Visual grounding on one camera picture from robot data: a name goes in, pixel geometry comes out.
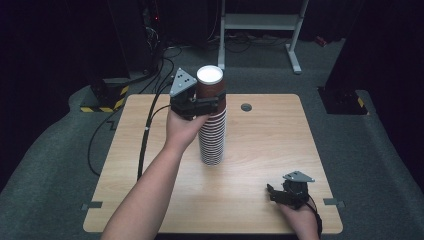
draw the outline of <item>metal bracket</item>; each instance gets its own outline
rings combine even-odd
[[[294,171],[283,176],[283,178],[292,182],[315,182],[315,179],[303,174],[299,171]]]
[[[171,91],[169,95],[175,97],[181,92],[189,89],[197,83],[197,79],[193,78],[186,71],[178,68],[177,73],[174,78],[174,83],[172,84]]]
[[[338,208],[346,207],[343,201],[338,201],[337,198],[324,198],[324,205],[335,205]]]
[[[102,208],[103,202],[90,202],[89,204],[83,203],[81,206],[82,211],[87,211],[89,208]]]

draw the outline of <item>black curtain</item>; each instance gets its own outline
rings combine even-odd
[[[325,88],[365,89],[387,134],[424,188],[424,2],[367,0]]]

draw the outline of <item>gray carpet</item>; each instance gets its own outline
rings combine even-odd
[[[324,86],[343,42],[325,48],[299,42],[296,54],[303,73],[292,72],[283,45],[251,46],[227,51],[225,80],[229,93],[295,93],[299,95],[333,195],[342,233],[322,239],[424,239],[424,197],[389,141],[372,100],[357,91],[369,115],[329,115],[317,91]],[[242,50],[245,45],[227,46]],[[216,65],[217,51],[170,49],[166,57],[195,76],[198,68]],[[165,61],[165,77],[171,64]],[[148,81],[130,86],[136,94]],[[108,113],[82,113],[88,88],[69,99],[71,111],[51,125],[31,146],[0,195],[0,239],[98,239],[82,226],[98,177],[87,164],[91,136]],[[150,93],[150,86],[144,93]],[[121,112],[111,120],[119,122]],[[91,145],[93,168],[100,172],[114,131],[102,125]],[[159,236],[187,239],[189,236]],[[194,236],[199,239],[283,239],[282,236]]]

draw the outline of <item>hazard tape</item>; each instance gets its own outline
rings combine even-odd
[[[111,104],[113,106],[95,106],[95,107],[87,107],[87,106],[81,106],[80,109],[82,112],[114,112],[122,107],[124,100],[125,100],[125,94],[128,92],[129,86],[126,86],[122,88],[119,98],[115,102],[115,104]]]

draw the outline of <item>table top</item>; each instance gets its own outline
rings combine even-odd
[[[137,179],[144,127],[154,95],[128,97],[90,208],[87,232],[102,232],[115,209]],[[245,112],[241,105],[252,110]],[[156,109],[169,104],[161,95]],[[166,110],[154,117],[144,169],[165,140]],[[292,233],[277,205],[269,200],[266,184],[283,190],[283,175],[301,171],[315,179],[308,183],[323,220],[323,233],[343,229],[309,125],[294,94],[227,94],[227,129],[223,161],[201,161],[198,139],[183,155],[161,233]]]

